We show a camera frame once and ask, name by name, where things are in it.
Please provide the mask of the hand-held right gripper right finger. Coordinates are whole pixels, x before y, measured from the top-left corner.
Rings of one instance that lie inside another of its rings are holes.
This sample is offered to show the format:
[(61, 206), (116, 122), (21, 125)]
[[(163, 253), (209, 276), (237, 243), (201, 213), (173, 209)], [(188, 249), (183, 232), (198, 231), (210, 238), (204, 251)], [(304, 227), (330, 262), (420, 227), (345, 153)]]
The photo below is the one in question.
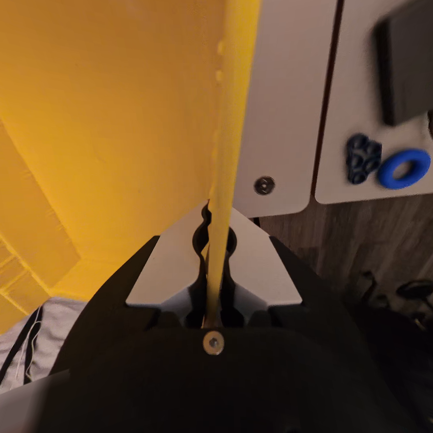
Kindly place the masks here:
[(222, 325), (244, 326), (257, 311), (301, 304), (269, 235), (232, 209), (220, 287)]

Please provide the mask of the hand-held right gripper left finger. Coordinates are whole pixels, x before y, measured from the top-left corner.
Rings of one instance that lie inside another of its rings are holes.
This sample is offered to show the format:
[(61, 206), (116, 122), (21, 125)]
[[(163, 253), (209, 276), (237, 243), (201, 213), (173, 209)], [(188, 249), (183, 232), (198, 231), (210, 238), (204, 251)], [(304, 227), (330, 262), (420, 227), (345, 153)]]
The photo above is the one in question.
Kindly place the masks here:
[(201, 327), (207, 305), (208, 201), (166, 229), (126, 299), (130, 307), (173, 313), (186, 327)]

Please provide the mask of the yellow plastic bin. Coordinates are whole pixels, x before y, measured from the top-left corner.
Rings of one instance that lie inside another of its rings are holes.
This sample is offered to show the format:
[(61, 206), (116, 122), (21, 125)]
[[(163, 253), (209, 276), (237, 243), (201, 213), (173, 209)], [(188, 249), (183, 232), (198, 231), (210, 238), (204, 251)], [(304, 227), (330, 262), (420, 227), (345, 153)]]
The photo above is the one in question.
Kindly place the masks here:
[(1, 333), (202, 202), (222, 267), (262, 1), (1, 1)]

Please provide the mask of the black drawer cabinet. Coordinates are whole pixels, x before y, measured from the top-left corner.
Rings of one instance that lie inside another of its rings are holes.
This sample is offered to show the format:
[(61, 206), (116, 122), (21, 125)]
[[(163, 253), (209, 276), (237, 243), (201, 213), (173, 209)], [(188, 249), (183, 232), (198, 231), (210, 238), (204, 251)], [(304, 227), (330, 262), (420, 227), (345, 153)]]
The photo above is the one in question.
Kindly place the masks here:
[(374, 29), (382, 119), (388, 126), (433, 107), (433, 2), (410, 1)]

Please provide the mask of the metal table screw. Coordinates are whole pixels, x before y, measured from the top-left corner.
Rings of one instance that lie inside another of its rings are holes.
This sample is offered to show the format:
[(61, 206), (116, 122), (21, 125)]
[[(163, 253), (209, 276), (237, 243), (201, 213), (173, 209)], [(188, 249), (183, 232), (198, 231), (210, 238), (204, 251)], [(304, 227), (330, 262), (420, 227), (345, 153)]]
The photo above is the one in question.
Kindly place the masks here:
[(275, 181), (270, 176), (262, 176), (254, 182), (254, 191), (260, 196), (266, 196), (273, 192)]

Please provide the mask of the person's grey clothing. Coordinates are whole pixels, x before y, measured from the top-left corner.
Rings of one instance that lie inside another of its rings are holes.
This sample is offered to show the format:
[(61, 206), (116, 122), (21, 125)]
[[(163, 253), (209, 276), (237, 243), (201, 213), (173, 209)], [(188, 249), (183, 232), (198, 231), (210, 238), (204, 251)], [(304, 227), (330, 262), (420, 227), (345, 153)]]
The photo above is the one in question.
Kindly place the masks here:
[[(42, 319), (34, 342), (34, 352), (30, 353), (33, 355), (30, 365), (33, 382), (49, 375), (68, 333), (86, 305), (84, 301), (52, 297), (37, 307), (42, 312)], [(26, 336), (1, 382), (1, 394), (24, 385), (27, 342)]]

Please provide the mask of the dark blue knobbed object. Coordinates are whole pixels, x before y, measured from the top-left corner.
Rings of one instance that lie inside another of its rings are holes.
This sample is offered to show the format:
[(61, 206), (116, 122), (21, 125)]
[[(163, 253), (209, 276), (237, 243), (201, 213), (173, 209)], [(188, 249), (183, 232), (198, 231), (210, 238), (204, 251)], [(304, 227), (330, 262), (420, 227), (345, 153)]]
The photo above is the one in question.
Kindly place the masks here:
[(347, 180), (352, 185), (365, 182), (382, 163), (382, 143), (363, 133), (352, 135), (346, 143)]

